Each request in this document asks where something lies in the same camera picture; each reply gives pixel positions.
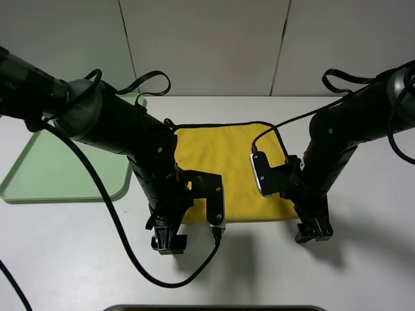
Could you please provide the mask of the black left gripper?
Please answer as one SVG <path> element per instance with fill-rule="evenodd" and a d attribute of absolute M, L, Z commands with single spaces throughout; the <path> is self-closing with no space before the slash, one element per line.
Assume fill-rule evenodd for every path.
<path fill-rule="evenodd" d="M 154 230 L 151 247 L 160 255 L 183 254 L 187 235 L 177 235 L 187 210 L 194 205 L 185 181 L 167 184 L 145 182 L 150 218 L 145 229 Z"/>

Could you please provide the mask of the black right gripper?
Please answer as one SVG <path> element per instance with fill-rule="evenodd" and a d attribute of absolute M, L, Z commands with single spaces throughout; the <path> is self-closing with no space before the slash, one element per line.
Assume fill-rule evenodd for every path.
<path fill-rule="evenodd" d="M 327 195 L 305 185 L 297 185 L 291 190 L 280 193 L 280 197 L 290 200 L 301 223 L 297 224 L 296 243 L 328 241 L 333 236 L 329 221 Z"/>

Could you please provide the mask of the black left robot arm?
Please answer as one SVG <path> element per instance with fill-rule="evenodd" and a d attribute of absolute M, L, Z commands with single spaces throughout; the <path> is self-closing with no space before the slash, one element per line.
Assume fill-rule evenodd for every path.
<path fill-rule="evenodd" d="M 48 122 L 65 137 L 126 156 L 150 209 L 146 224 L 152 247 L 181 254 L 187 237 L 178 233 L 191 201 L 176 164 L 177 136 L 145 108 L 121 99 L 100 71 L 66 82 L 1 50 L 1 114 L 21 119 L 31 132 Z"/>

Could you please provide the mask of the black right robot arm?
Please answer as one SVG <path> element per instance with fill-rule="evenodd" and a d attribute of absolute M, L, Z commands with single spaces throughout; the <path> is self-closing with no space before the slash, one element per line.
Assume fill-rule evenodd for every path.
<path fill-rule="evenodd" d="M 358 145 L 414 127 L 414 62 L 377 78 L 343 103 L 317 112 L 303 157 L 285 160 L 292 186 L 281 197 L 293 202 L 300 218 L 298 244 L 333 236 L 327 193 Z"/>

